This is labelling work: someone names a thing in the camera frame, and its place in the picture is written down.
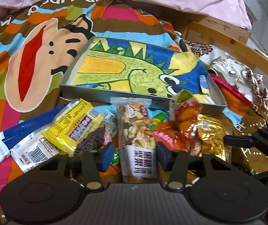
drawing of dinosaur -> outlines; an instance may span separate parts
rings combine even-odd
[[[118,83],[124,91],[163,97],[179,92],[181,88],[176,85],[186,82],[169,75],[178,69],[162,69],[165,61],[156,65],[152,62],[152,54],[143,60],[142,49],[135,56],[131,47],[105,51],[99,41],[85,57],[72,85],[96,84],[94,88],[118,90],[112,87]]]

red mouth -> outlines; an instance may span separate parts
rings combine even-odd
[[[24,101],[26,94],[30,88],[30,84],[34,74],[36,53],[42,45],[42,36],[45,26],[38,32],[38,34],[29,41],[23,50],[21,64],[19,66],[19,96],[21,102]]]

metal tray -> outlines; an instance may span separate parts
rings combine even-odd
[[[66,73],[64,74],[63,79],[60,83],[60,89],[62,92],[62,96],[64,98],[66,99],[82,98],[86,101],[100,102],[100,103],[110,103],[111,96],[128,97],[128,98],[147,98],[147,99],[152,99],[152,105],[150,106],[151,108],[169,110],[170,98],[167,98],[167,97],[159,97],[159,96],[144,95],[144,94],[138,94],[138,93],[132,93],[132,92],[113,91],[113,90],[96,89],[96,88],[85,88],[85,87],[70,85],[70,82],[72,80],[70,79],[70,75],[74,73],[75,71],[77,71],[80,65],[82,64],[84,58],[86,57],[90,49],[90,45],[93,42],[94,38],[95,37],[91,38],[87,42],[87,44],[84,46],[82,51],[78,53],[78,55],[75,57],[74,61],[71,63]],[[210,91],[210,97],[216,103],[216,105],[201,103],[203,107],[202,113],[212,115],[212,116],[219,116],[227,105],[225,98],[209,74],[207,74],[206,80],[207,80],[209,91]]]

cartoon monkey face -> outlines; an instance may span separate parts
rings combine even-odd
[[[9,60],[5,94],[19,112],[34,110],[48,93],[52,75],[65,73],[78,52],[95,36],[92,22],[82,14],[58,30],[58,19],[36,26]]]

yellow snack package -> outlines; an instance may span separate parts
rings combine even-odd
[[[77,145],[101,124],[104,116],[92,104],[80,99],[79,102],[55,122],[42,135],[63,152],[72,156]]]
[[[209,152],[226,161],[223,138],[226,135],[221,121],[205,115],[198,115],[198,137],[202,140],[202,153]]]

